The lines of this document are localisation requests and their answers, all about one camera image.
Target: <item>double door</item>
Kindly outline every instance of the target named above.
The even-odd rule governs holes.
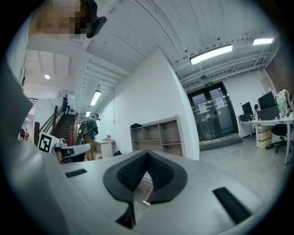
[[[199,140],[212,140],[238,132],[235,113],[222,83],[189,95]]]

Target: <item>white wall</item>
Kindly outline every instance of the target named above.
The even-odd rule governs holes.
[[[35,126],[35,122],[40,123],[40,128],[42,125],[48,120],[48,118],[54,113],[55,106],[58,106],[58,109],[62,107],[63,104],[63,98],[54,98],[54,99],[42,99],[38,100],[35,114],[34,114],[34,120],[33,120],[33,129]],[[63,113],[59,116],[57,119],[57,122],[62,117]],[[31,137],[34,139],[34,131],[31,133]]]
[[[112,93],[98,114],[101,121],[98,122],[97,139],[110,134],[116,149],[122,153],[132,151],[130,125],[158,121],[177,114],[180,117],[186,157],[199,160],[198,134],[190,103],[160,49],[152,53],[132,76],[115,89],[115,99]]]
[[[230,96],[237,122],[238,116],[244,114],[242,105],[250,102],[252,111],[254,111],[254,105],[258,104],[257,98],[262,96],[262,92],[268,91],[264,87],[265,78],[268,77],[264,71],[255,71],[223,81]],[[251,133],[250,129],[253,127],[251,125],[240,126],[238,123],[238,128],[239,136],[241,136],[241,128],[243,129],[243,136],[247,136]]]

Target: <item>gray floor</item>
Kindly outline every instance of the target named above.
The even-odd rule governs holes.
[[[286,148],[276,154],[275,149],[255,147],[255,137],[225,148],[200,152],[202,162],[211,163],[254,191],[265,203],[279,192],[289,170],[292,154],[284,165]]]

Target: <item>storage cabinet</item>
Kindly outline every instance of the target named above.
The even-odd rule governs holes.
[[[151,150],[184,156],[181,125],[177,115],[143,124],[130,131],[133,151]]]

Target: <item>black vent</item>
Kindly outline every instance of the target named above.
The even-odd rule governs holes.
[[[87,173],[87,171],[85,169],[80,169],[80,170],[76,170],[76,171],[66,172],[65,175],[66,175],[66,177],[70,178],[70,177],[74,177],[74,176],[84,174],[84,173]]]
[[[249,210],[225,187],[212,192],[236,224],[251,216]]]

